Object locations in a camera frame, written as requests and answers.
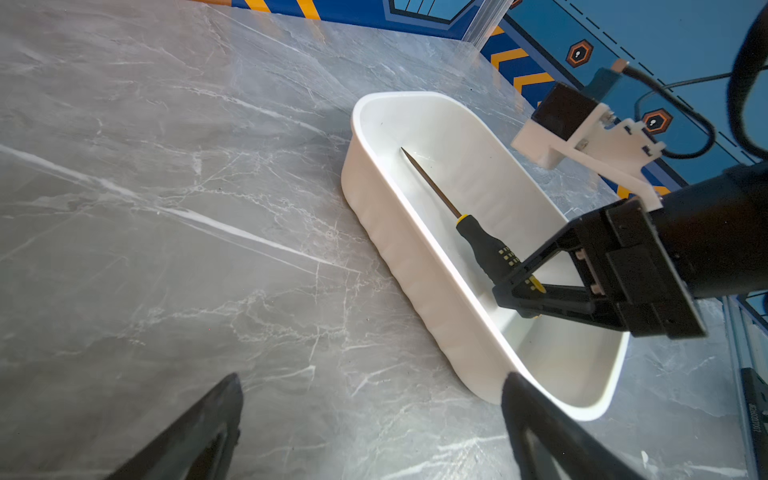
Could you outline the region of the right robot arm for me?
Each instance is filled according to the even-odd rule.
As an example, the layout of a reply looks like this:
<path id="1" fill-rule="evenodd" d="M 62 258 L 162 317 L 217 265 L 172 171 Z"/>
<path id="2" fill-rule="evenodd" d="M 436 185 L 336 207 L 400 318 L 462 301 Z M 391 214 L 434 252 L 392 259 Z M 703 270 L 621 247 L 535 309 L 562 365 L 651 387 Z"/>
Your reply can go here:
<path id="1" fill-rule="evenodd" d="M 663 98 L 669 90 L 624 61 L 581 89 L 554 86 L 513 147 L 546 169 L 570 158 L 629 189 L 629 198 L 562 227 L 528 258 L 468 219 L 456 228 L 493 285 L 497 304 L 636 337 L 705 335 L 694 303 L 767 286 L 767 152 L 747 135 L 743 110 L 767 66 L 767 14 L 750 26 L 726 90 L 729 127 L 756 158 L 665 196 L 643 168 L 667 150 L 649 122 L 617 119 L 605 103 L 622 78 Z"/>

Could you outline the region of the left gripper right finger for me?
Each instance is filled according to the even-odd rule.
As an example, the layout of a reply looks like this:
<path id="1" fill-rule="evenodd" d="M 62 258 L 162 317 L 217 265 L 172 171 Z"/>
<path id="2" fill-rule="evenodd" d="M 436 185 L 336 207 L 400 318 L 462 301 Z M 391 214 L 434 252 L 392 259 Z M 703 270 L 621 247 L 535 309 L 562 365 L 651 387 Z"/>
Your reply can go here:
<path id="1" fill-rule="evenodd" d="M 501 410 L 523 479 L 639 479 L 517 372 L 503 385 Z"/>

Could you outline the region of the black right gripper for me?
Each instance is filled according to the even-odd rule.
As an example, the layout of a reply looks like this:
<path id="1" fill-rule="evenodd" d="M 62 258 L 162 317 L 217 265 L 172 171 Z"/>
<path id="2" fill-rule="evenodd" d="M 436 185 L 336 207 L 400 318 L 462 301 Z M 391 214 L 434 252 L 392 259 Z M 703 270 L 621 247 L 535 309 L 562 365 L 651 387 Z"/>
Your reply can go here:
<path id="1" fill-rule="evenodd" d="M 634 337 L 707 335 L 641 200 L 593 210 L 572 227 L 526 258 L 491 237 L 492 295 L 500 307 L 524 318 L 555 317 Z"/>

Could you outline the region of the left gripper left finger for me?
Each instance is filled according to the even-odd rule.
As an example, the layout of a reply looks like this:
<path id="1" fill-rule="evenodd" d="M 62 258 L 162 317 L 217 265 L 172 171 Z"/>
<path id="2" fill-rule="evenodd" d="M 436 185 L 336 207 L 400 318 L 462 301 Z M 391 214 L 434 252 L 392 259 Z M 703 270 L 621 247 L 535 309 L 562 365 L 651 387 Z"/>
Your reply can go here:
<path id="1" fill-rule="evenodd" d="M 226 478 L 240 438 L 242 409 L 240 378 L 231 373 L 109 477 Z"/>

